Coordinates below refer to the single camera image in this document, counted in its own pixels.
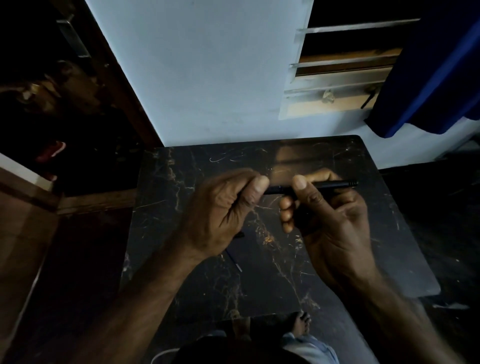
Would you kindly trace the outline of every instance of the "blue curtain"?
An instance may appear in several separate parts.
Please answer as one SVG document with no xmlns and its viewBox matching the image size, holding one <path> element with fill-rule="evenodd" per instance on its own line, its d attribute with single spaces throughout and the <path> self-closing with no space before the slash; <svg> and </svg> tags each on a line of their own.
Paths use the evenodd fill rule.
<svg viewBox="0 0 480 364">
<path fill-rule="evenodd" d="M 408 122 L 445 133 L 480 119 L 480 0 L 444 1 L 421 18 L 366 120 L 379 136 Z"/>
</svg>

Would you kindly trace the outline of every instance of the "white cable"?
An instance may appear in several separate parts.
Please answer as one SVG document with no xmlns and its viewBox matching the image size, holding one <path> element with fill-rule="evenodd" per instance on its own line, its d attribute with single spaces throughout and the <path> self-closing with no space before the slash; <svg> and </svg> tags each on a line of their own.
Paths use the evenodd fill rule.
<svg viewBox="0 0 480 364">
<path fill-rule="evenodd" d="M 168 354 L 169 352 L 177 352 L 178 350 L 180 350 L 180 348 L 176 348 L 176 349 L 168 349 L 168 350 L 163 350 L 162 352 L 159 352 L 157 355 L 155 355 L 152 359 L 152 361 L 150 362 L 150 364 L 153 364 L 153 362 L 155 361 L 156 358 L 159 358 L 160 356 L 162 356 L 163 354 Z"/>
</svg>

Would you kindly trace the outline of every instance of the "black marble table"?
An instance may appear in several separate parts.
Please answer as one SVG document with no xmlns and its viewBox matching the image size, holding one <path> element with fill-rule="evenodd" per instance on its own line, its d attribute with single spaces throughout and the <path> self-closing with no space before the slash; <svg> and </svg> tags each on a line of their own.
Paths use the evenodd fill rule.
<svg viewBox="0 0 480 364">
<path fill-rule="evenodd" d="M 357 178 L 369 208 L 372 248 L 381 270 L 407 297 L 438 294 L 440 287 L 358 136 L 158 148 L 142 162 L 122 285 L 172 232 L 195 186 L 227 170 L 250 167 L 272 184 L 327 167 Z M 167 317 L 177 324 L 220 321 L 336 307 L 339 300 L 316 276 L 297 230 L 284 234 L 279 195 L 264 196 L 247 217 L 245 236 L 200 264 L 178 292 Z"/>
</svg>

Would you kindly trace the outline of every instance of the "foot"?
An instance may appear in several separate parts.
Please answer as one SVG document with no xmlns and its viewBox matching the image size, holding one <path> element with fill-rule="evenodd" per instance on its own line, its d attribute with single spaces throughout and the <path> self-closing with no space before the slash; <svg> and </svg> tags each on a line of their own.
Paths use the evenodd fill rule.
<svg viewBox="0 0 480 364">
<path fill-rule="evenodd" d="M 295 323 L 293 324 L 291 333 L 294 337 L 302 336 L 308 334 L 310 330 L 310 323 L 312 319 L 307 312 L 300 311 L 297 314 L 297 318 L 295 319 Z"/>
<path fill-rule="evenodd" d="M 243 317 L 232 320 L 232 327 L 236 339 L 240 339 L 243 335 L 250 335 L 250 318 Z"/>
</svg>

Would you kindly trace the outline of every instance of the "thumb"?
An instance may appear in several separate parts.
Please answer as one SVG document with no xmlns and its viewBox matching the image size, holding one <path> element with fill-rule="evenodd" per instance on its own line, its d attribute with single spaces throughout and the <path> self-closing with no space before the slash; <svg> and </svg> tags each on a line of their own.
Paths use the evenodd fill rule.
<svg viewBox="0 0 480 364">
<path fill-rule="evenodd" d="M 239 221 L 243 222 L 247 214 L 258 204 L 269 184 L 270 180 L 267 176 L 257 176 L 247 184 L 234 207 Z"/>
<path fill-rule="evenodd" d="M 293 177 L 292 188 L 298 200 L 312 210 L 322 222 L 336 222 L 339 214 L 324 199 L 320 191 L 307 179 L 297 174 Z"/>
</svg>

